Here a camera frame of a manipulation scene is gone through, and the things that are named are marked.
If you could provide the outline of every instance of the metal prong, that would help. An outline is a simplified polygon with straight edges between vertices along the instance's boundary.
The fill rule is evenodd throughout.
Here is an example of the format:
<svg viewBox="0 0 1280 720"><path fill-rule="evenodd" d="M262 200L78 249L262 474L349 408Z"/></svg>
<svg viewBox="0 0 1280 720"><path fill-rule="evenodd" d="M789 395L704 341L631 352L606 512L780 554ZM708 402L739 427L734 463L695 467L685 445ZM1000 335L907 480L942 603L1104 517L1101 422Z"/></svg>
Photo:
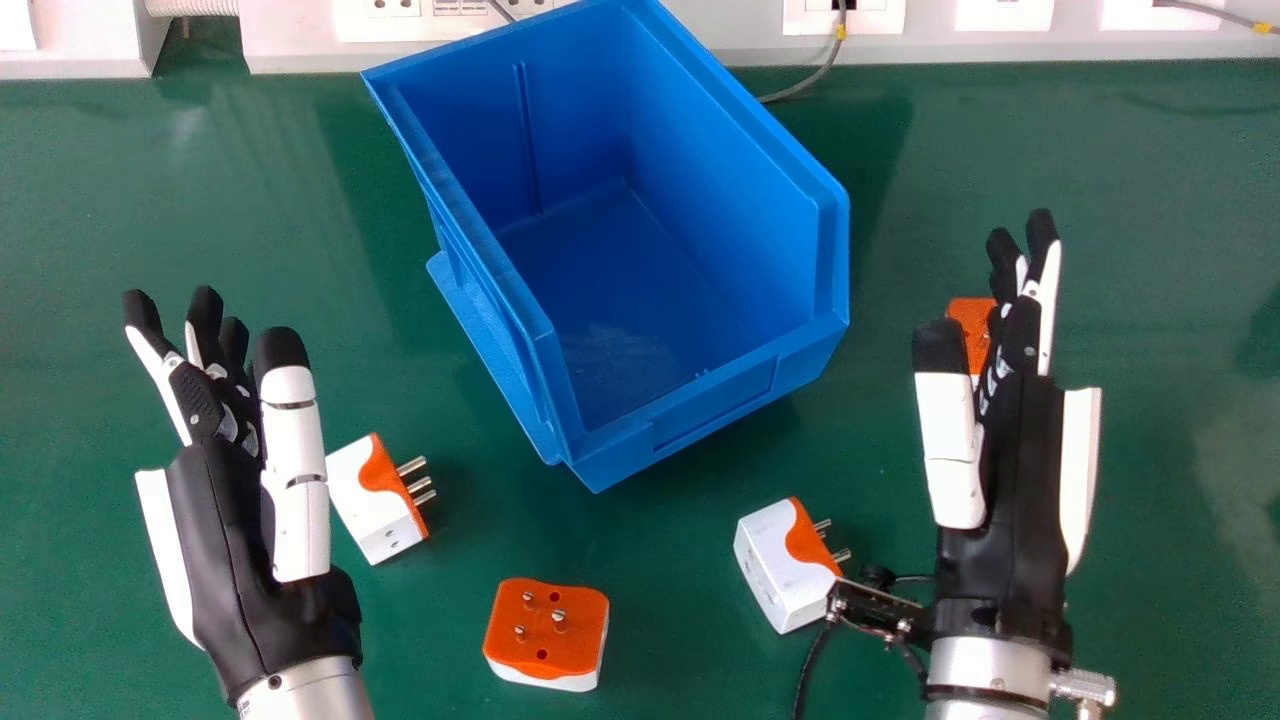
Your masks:
<svg viewBox="0 0 1280 720"><path fill-rule="evenodd" d="M408 486L404 489L407 489L410 495L417 495L417 493L422 492L424 489L426 489L429 487L431 487L431 477L430 475L428 475L428 477L422 478L421 480L419 480L419 482Z"/></svg>
<svg viewBox="0 0 1280 720"><path fill-rule="evenodd" d="M422 468L426 468L426 457L419 455L417 457L410 460L408 462L401 465L399 468L396 468L396 471L399 473L399 477L407 478L410 474L416 473Z"/></svg>

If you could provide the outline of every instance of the green tabletop surface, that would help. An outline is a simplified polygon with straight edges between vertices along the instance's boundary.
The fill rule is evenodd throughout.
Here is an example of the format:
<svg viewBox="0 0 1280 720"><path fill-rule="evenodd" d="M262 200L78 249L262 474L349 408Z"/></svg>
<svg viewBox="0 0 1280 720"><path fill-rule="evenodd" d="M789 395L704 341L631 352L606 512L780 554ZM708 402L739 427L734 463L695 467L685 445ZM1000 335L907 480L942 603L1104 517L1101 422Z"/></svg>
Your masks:
<svg viewBox="0 0 1280 720"><path fill-rule="evenodd" d="M360 79L251 77L237 42L197 24L151 81L0 85L0 717L232 716L147 546L133 471L178 442L120 331L142 287L180 338L209 283L300 331L329 448L378 430L433 462L422 546L370 568L334 521L379 719L785 719L814 630L765 623L735 521L795 495L833 548L932 570L911 331L986 292L987 232L1037 206L1065 240L1057 374L1106 392L1078 661L1119 719L1280 717L1280 63L844 68L773 106L852 199L851 329L818 382L593 496L424 272L426 205ZM489 670L511 577L609 597L596 691ZM810 717L923 710L897 657L833 638Z"/></svg>

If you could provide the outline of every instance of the storage bin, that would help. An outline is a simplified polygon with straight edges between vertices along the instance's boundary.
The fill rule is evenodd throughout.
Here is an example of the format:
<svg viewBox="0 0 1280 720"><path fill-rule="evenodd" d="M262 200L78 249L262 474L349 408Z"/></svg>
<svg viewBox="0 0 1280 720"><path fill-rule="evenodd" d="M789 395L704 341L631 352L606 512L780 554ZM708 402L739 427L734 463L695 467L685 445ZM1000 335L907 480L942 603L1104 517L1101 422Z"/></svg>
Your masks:
<svg viewBox="0 0 1280 720"><path fill-rule="evenodd" d="M582 0L364 73L428 263L538 455L599 492L813 380L849 197L654 0Z"/></svg>

